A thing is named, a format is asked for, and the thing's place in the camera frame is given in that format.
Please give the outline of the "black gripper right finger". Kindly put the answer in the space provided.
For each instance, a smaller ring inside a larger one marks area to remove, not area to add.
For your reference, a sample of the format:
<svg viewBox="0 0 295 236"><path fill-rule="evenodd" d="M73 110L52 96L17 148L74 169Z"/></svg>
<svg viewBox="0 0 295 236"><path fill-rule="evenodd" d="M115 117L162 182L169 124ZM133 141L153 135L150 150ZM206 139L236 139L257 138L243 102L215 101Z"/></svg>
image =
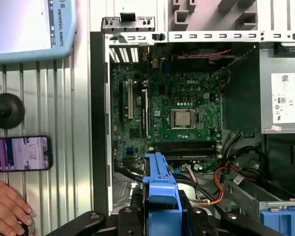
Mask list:
<svg viewBox="0 0 295 236"><path fill-rule="evenodd" d="M237 213L223 212L220 219L206 208L191 206L185 192L180 193L182 234L184 236L280 236L281 233Z"/></svg>

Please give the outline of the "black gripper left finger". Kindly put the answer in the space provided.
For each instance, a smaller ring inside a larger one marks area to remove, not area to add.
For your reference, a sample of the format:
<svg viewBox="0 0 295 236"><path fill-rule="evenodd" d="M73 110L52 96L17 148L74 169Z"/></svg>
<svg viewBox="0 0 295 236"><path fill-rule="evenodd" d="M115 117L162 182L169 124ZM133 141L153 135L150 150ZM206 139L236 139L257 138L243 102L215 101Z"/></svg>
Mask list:
<svg viewBox="0 0 295 236"><path fill-rule="evenodd" d="M99 211L88 211L69 221L49 236L142 236L142 189L134 189L129 206L106 216Z"/></svg>

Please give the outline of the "person's hand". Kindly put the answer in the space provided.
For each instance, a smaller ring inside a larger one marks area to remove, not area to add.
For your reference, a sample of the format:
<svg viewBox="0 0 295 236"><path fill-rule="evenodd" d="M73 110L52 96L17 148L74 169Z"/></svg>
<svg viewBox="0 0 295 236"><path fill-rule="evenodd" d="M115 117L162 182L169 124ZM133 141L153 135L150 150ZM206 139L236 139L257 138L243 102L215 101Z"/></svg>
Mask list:
<svg viewBox="0 0 295 236"><path fill-rule="evenodd" d="M19 224L30 226L32 208L21 195L0 181L0 233L4 236L20 236L25 230Z"/></svg>

